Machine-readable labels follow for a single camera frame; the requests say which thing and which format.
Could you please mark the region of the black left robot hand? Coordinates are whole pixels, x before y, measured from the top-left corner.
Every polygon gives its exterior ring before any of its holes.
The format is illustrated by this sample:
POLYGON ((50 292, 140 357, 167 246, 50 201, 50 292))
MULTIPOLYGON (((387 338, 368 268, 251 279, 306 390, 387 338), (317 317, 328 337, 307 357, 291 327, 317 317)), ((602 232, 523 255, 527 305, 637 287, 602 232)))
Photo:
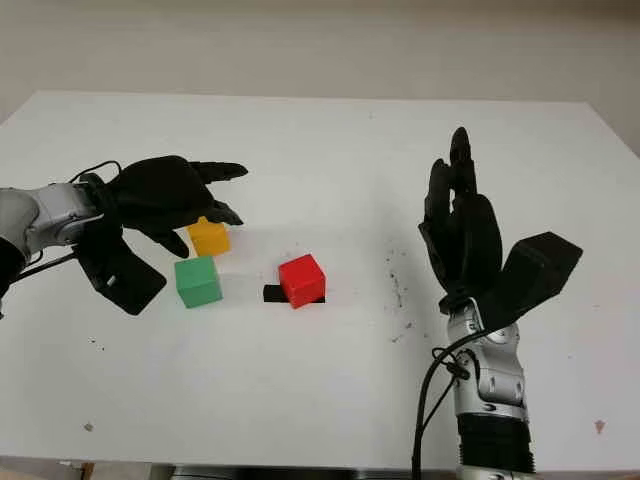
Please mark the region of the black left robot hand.
POLYGON ((208 185, 247 173, 237 163, 192 162, 171 155, 127 166, 107 188, 124 227, 141 232, 179 258, 187 258, 189 248, 177 229, 202 217, 213 223, 243 223, 226 203, 214 198, 208 185))

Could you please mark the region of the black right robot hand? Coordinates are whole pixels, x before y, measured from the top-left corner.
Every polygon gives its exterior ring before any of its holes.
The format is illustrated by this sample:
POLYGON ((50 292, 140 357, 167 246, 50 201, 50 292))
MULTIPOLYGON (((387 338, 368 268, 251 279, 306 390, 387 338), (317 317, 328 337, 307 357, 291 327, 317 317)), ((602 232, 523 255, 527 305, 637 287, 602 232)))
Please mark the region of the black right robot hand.
POLYGON ((463 127, 452 135, 449 160, 438 159, 432 165, 418 229, 445 290, 439 301, 443 314, 494 287, 502 268, 502 240, 493 206, 477 190, 471 145, 463 127))

